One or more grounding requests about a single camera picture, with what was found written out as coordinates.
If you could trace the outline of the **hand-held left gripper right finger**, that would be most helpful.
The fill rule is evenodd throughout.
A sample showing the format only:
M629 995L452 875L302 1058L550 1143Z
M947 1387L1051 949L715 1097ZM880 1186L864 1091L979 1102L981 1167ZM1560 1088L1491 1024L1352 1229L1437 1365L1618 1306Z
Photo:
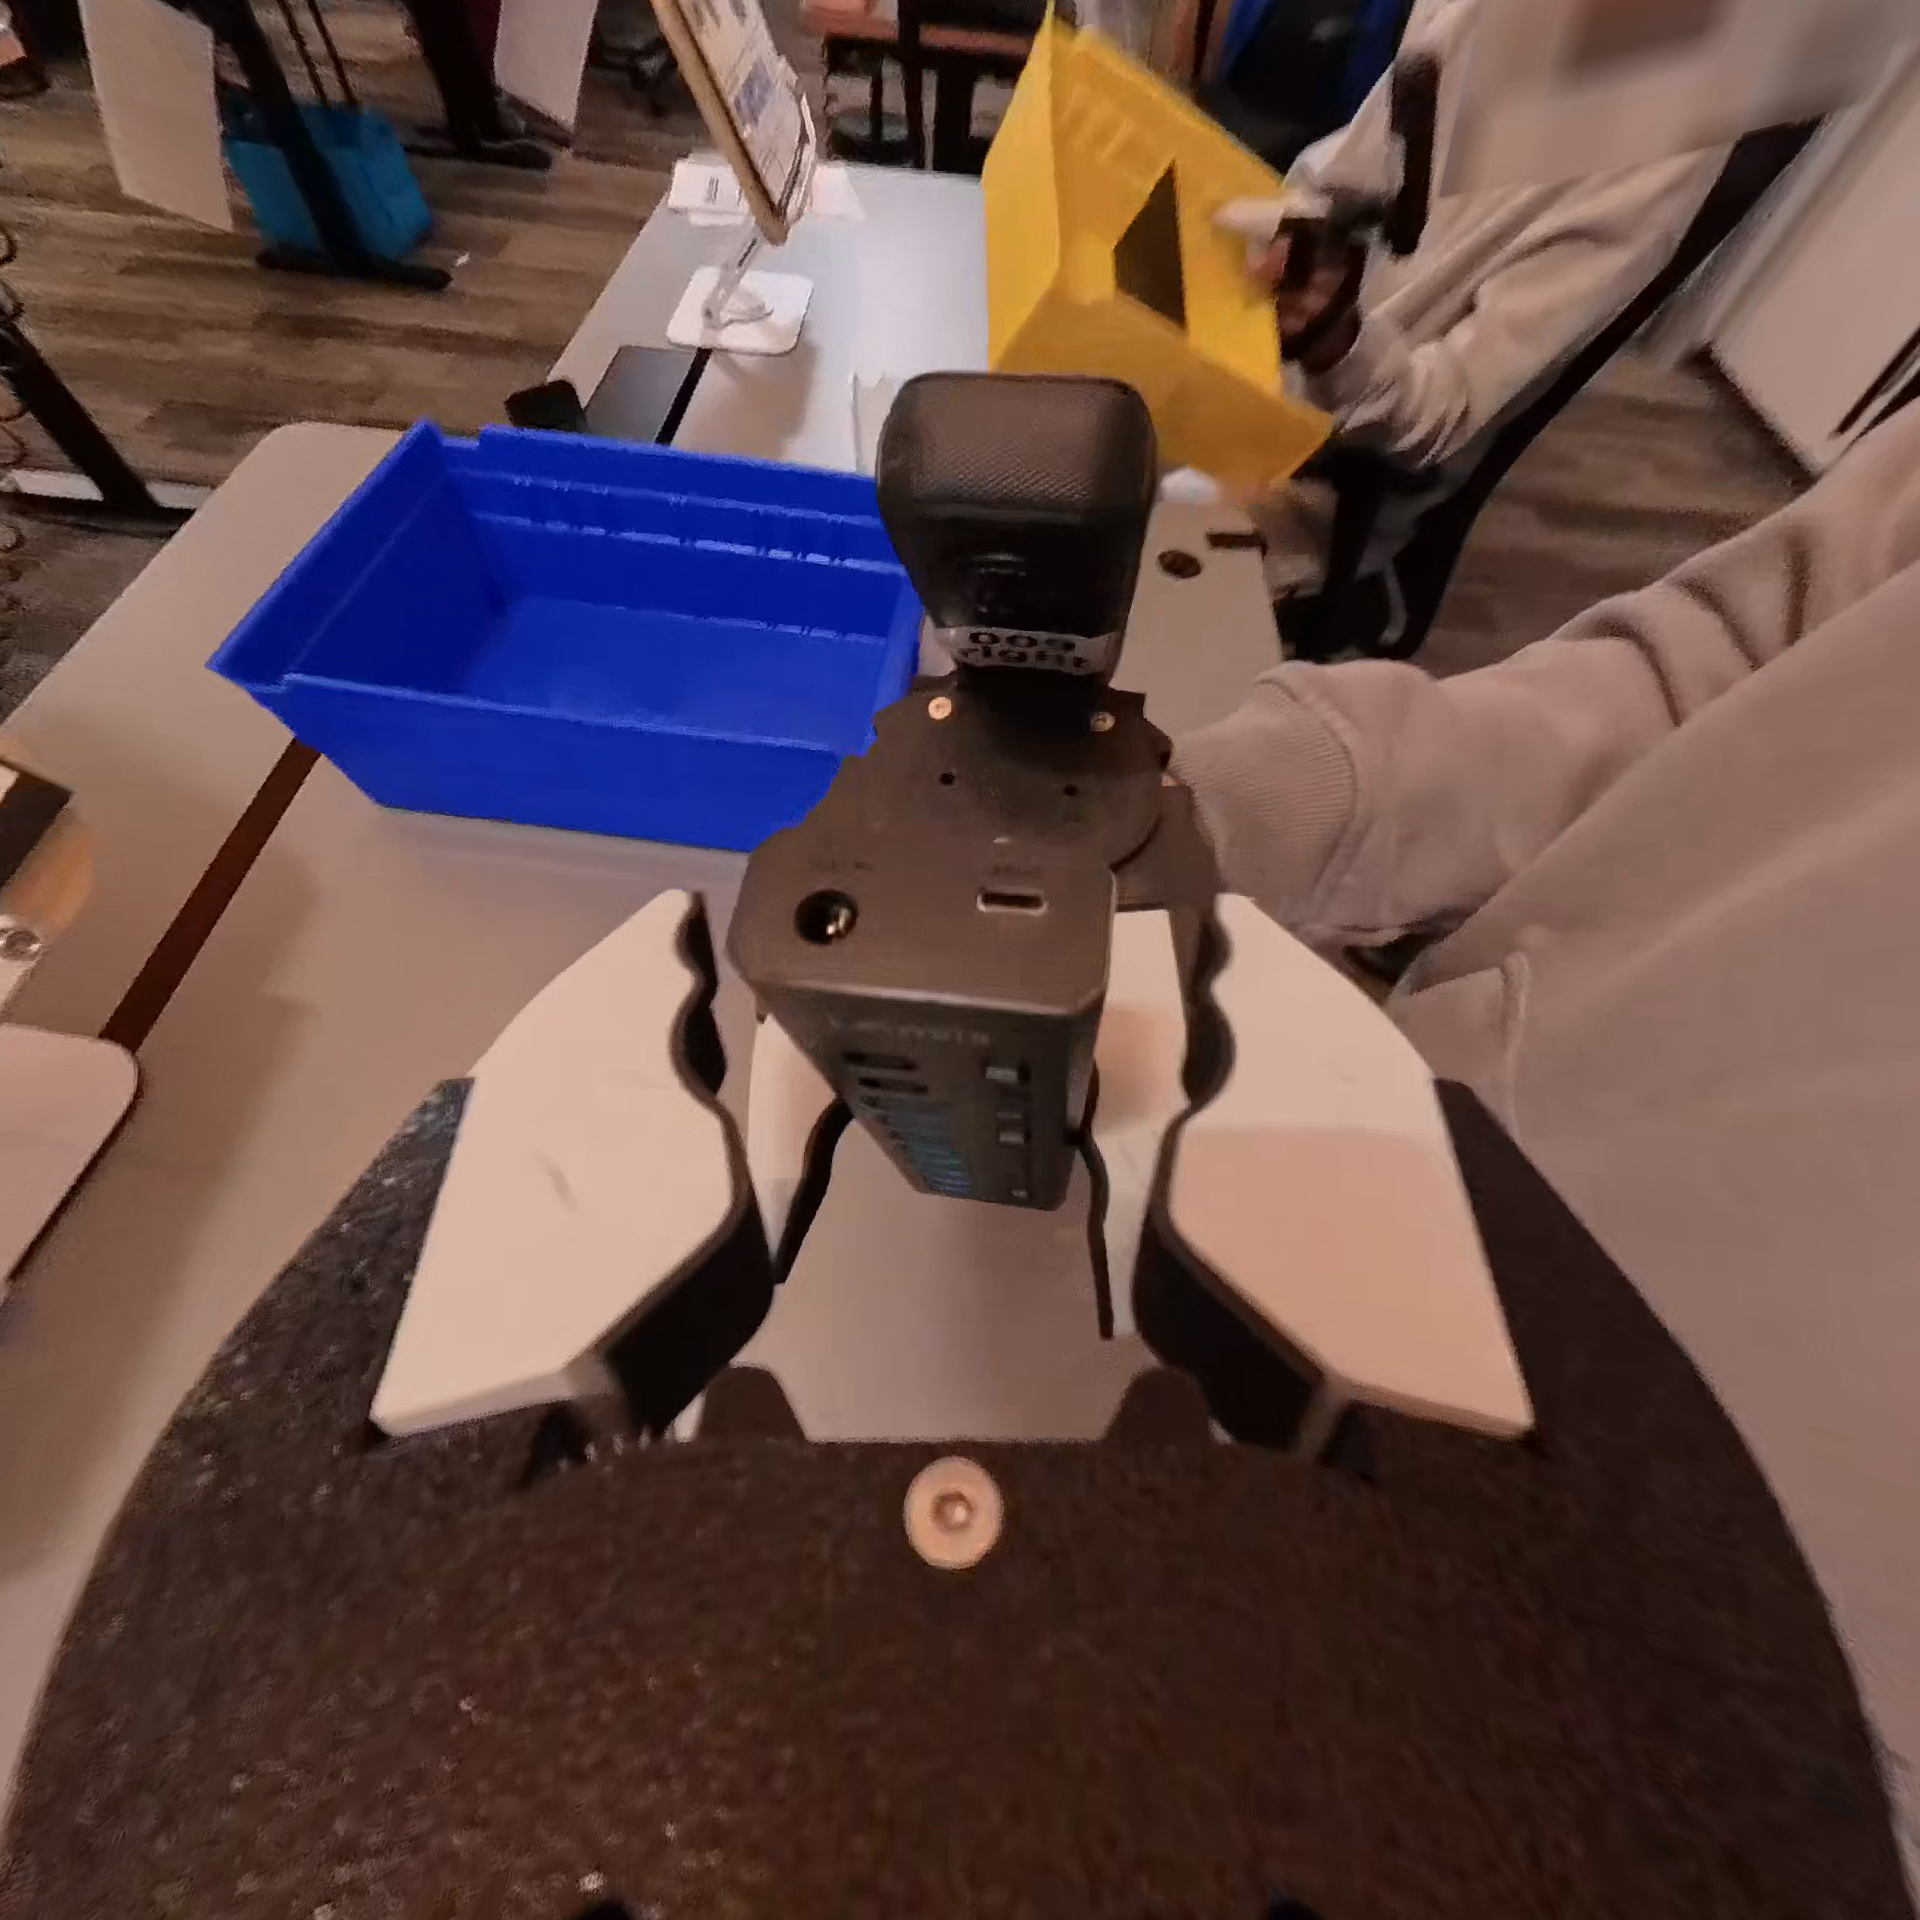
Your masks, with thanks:
M1419 1051L1244 896L1212 904L1184 1011L1130 1273L1140 1342L1250 1447L1327 1455L1359 1409L1522 1440L1530 1387Z

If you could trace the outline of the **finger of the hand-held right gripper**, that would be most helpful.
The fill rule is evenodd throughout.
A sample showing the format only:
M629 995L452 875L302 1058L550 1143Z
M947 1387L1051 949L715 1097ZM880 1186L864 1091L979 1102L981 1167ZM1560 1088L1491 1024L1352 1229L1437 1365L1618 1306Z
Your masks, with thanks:
M748 1163L775 1283L800 1262L831 1185L851 1109L779 1024L759 1024L748 1093Z
M1165 907L1114 925L1078 1162L1088 1174L1088 1259L1099 1338L1136 1336L1136 1273L1160 1157L1188 1111L1188 1016L1178 925Z

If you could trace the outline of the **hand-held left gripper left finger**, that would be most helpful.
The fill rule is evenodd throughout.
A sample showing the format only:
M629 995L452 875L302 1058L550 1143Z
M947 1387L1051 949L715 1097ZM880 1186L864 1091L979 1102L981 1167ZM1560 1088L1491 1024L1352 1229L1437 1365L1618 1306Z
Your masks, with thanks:
M471 1070L368 1417L389 1439L576 1406L666 1435L759 1331L775 1267L717 1091L706 904L666 891Z

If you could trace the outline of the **black usb hub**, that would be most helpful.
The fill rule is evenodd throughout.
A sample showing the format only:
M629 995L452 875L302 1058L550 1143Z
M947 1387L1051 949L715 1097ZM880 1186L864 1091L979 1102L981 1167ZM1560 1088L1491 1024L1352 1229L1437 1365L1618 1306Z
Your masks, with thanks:
M911 1186L1054 1213L1114 919L1114 866L1093 854L814 825L752 854L730 957Z

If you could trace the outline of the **person's right forearm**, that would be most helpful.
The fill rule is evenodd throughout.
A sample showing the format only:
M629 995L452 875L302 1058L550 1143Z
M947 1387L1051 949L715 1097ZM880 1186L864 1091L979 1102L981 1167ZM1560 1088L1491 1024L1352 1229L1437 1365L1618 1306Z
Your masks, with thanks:
M1810 493L1512 656L1282 666L1172 774L1228 889L1309 945L1412 945L1391 999L1522 928L1655 926L1731 880L1916 933L1916 408Z

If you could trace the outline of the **person's grey hoodie torso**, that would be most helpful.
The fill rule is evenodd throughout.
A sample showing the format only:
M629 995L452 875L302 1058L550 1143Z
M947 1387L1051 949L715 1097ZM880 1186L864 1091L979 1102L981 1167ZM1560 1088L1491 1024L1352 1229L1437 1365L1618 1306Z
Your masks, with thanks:
M1678 1334L1807 1547L1916 1843L1916 792L1359 840L1315 918L1451 936L1399 1024Z

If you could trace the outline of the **blue plastic bin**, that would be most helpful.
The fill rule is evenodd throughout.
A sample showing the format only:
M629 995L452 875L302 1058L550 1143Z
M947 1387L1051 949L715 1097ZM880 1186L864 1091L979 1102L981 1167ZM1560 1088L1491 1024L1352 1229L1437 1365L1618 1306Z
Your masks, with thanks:
M866 474L419 424L207 670L381 808L749 854L919 659Z

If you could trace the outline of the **black tablet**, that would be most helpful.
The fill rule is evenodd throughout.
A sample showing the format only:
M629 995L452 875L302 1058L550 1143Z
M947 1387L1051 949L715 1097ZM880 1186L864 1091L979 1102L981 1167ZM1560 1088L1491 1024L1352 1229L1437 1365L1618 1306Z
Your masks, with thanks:
M706 367L706 349L618 349L583 398L583 433L600 442L675 445Z

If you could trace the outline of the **yellow plastic bin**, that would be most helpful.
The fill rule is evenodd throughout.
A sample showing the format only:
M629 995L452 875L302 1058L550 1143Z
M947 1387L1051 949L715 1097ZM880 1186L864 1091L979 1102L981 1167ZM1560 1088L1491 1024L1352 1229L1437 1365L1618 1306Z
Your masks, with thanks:
M983 162L990 369L1109 377L1163 467L1259 496L1326 445L1272 306L1215 222L1282 177L1117 43L1046 11Z

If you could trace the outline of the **wooden document stand white base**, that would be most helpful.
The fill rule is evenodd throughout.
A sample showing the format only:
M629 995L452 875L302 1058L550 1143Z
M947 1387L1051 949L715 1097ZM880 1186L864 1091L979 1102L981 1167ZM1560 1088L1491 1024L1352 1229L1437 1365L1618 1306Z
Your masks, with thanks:
M819 134L798 71L757 3L656 3L656 24L748 211L749 229L720 264L700 269L666 323L669 346L734 358L798 349L812 282L771 272L808 211Z

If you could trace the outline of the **white board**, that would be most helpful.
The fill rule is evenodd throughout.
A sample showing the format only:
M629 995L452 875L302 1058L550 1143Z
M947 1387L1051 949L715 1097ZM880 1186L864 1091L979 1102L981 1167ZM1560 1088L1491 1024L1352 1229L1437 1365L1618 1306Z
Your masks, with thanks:
M493 86L552 129L579 123L597 3L498 3Z
M120 193L231 234L213 35L165 3L79 3L87 71Z

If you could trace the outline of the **blue bag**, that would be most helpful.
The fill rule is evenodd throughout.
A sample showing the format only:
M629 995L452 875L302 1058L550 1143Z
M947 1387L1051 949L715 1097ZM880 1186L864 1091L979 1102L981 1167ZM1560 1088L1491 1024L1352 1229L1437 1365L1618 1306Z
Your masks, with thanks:
M432 234L435 216L398 130L381 112L336 104L294 104L356 241L374 256L404 259ZM284 250L314 254L319 234L284 152L255 101L219 91L224 159L246 198L255 232Z

